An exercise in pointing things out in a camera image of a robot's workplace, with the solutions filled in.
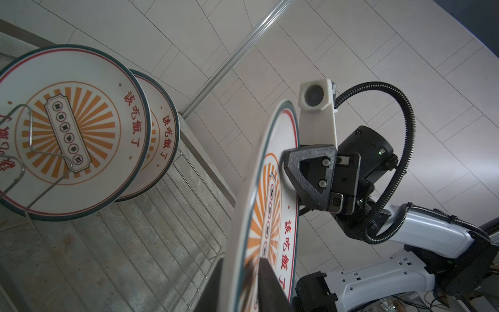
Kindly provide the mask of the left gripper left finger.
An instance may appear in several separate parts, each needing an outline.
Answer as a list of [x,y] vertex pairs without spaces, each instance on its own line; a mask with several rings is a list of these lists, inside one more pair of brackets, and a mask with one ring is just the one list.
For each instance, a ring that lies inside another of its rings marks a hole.
[[221,258],[216,263],[206,287],[201,292],[200,299],[194,308],[194,312],[215,312],[217,310],[223,265],[224,259]]

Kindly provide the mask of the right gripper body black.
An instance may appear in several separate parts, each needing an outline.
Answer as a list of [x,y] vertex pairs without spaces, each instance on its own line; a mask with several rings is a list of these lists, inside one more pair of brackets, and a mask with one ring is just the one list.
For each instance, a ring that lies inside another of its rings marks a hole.
[[[360,240],[359,227],[375,201],[370,195],[375,183],[399,164],[393,147],[376,131],[359,126],[337,148],[337,158],[330,196],[330,210],[321,211],[331,215],[344,233]],[[299,213],[313,210],[299,203]]]

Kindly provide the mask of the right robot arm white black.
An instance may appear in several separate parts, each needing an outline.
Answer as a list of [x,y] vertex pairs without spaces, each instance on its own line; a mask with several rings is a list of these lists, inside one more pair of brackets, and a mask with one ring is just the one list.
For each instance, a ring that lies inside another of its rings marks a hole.
[[472,311],[472,299],[498,304],[498,240],[491,230],[411,202],[383,204],[374,184],[404,163],[369,127],[358,127],[340,146],[315,145],[286,151],[283,168],[306,210],[324,211],[345,235],[376,244],[384,235],[402,244],[388,259],[345,272],[316,272],[300,278],[296,311],[359,311],[387,296],[433,291],[452,311]]

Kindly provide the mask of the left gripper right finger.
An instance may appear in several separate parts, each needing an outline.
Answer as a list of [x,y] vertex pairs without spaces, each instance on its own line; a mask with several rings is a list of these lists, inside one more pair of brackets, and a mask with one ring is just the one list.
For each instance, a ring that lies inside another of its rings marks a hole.
[[293,311],[275,276],[274,270],[265,258],[261,258],[259,261],[257,298],[259,301],[259,312]]

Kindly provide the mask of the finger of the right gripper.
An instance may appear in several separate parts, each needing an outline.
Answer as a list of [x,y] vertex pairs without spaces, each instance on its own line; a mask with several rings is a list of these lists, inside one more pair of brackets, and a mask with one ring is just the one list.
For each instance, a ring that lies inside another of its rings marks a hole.
[[336,158],[334,145],[304,146],[283,152],[283,170],[302,205],[313,210],[330,210]]

